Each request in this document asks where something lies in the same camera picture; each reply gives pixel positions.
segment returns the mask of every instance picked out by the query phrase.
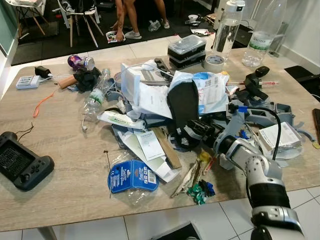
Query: white tile floor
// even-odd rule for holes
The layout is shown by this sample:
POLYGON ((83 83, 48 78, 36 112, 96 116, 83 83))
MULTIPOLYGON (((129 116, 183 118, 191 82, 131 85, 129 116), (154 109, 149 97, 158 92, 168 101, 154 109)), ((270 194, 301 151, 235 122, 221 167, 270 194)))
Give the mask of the white tile floor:
MULTIPOLYGON (((140 58, 167 54, 168 44, 179 36, 155 39, 125 46, 80 53, 92 56, 96 61, 110 58, 140 58)), ((206 50, 214 38, 208 36, 206 50)), ((68 56, 31 62, 10 69, 5 89, 17 72, 24 67, 66 63, 68 56)), ((275 58, 283 68, 296 65, 285 58, 275 58)), ((288 192, 292 208, 298 214, 307 240, 320 239, 320 186, 288 192)), ((250 222, 251 208, 246 198, 184 207, 111 219, 55 226, 59 240, 147 240, 187 221, 193 221, 203 240, 249 240, 253 228, 250 222)), ((0 232, 0 240, 43 240, 36 229, 0 232)))

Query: person's leg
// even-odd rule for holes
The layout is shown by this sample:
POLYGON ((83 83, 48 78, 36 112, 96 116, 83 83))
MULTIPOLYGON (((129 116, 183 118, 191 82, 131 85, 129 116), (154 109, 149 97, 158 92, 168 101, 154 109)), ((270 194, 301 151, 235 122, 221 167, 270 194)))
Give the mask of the person's leg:
POLYGON ((118 42, 122 42, 124 40, 123 36, 123 27, 125 20, 125 6, 122 3, 122 0, 115 0, 116 5, 116 18, 117 22, 113 25, 113 30, 117 30, 116 39, 118 42))
POLYGON ((132 30, 135 33, 139 33, 138 23, 137 23, 137 12, 136 12, 135 4, 134 4, 135 1, 136 0, 124 0, 124 5, 126 7, 126 11, 128 13, 129 19, 130 19, 132 30))
POLYGON ((161 15, 161 18, 166 23, 168 22, 167 15, 166 15, 166 6, 164 3, 164 0, 154 0, 156 7, 158 8, 158 11, 161 15))

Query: blue packaging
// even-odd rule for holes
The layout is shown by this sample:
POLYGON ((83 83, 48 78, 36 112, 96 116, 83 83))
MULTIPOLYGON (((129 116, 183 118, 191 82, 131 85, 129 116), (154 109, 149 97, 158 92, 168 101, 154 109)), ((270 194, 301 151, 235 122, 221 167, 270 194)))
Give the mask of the blue packaging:
POLYGON ((154 191, 158 176, 142 161, 129 160, 114 165, 108 175, 108 187, 113 194, 137 188, 154 191))

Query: black cable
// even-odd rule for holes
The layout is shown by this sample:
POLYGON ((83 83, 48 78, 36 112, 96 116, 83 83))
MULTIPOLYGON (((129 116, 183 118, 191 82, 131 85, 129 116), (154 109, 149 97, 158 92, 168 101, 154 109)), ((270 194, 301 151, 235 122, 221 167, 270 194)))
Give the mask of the black cable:
POLYGON ((250 23, 247 20, 241 20, 241 21, 247 22, 248 23, 248 29, 252 29, 253 30, 252 26, 250 26, 250 23))
POLYGON ((275 147, 274 147, 274 152, 273 152, 273 156, 272 159, 276 160, 276 156, 277 156, 277 152, 278 152, 278 148, 279 148, 279 143, 280 143, 280 136, 281 136, 281 122, 280 119, 278 117, 278 115, 270 110, 269 108, 265 108, 265 107, 258 107, 258 106, 248 106, 248 109, 256 109, 256 110, 263 110, 263 111, 267 111, 269 112, 271 115, 273 115, 276 119, 276 122, 278 124, 278 134, 276 136, 276 142, 275 142, 275 147))
POLYGON ((246 195, 248 197, 248 200, 249 200, 249 203, 251 205, 251 207, 253 208, 253 203, 252 203, 252 200, 251 200, 251 196, 250 196, 250 193, 249 193, 249 184, 248 184, 248 178, 245 179, 245 191, 246 191, 246 195))
POLYGON ((22 135, 19 137, 18 142, 20 141, 20 139, 21 139, 24 135, 30 133, 34 127, 35 127, 35 126, 34 126, 33 123, 31 122, 31 127, 30 127, 28 130, 25 130, 25 131, 17 131, 16 134, 19 133, 19 132, 25 132, 24 134, 22 134, 22 135))
POLYGON ((116 111, 118 114, 122 114, 124 115, 124 113, 117 107, 110 107, 110 108, 107 108, 106 110, 104 111, 116 111))
POLYGON ((31 127, 29 127, 27 130, 19 130, 19 131, 16 131, 15 134, 27 132, 27 131, 29 131, 30 129, 32 129, 33 127, 34 127, 34 125, 33 125, 32 122, 31 122, 31 127))

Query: water bottle label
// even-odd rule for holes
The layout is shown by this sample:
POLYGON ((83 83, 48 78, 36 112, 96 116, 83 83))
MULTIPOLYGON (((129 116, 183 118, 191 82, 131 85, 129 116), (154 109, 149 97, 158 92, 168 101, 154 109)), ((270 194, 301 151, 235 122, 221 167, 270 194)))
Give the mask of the water bottle label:
POLYGON ((104 102, 105 96, 103 92, 95 88, 93 91, 90 93, 89 98, 96 100, 98 103, 102 104, 104 102))
POLYGON ((253 49, 266 51, 268 50, 271 43, 272 39, 263 39, 257 36, 252 36, 249 42, 249 46, 253 49))

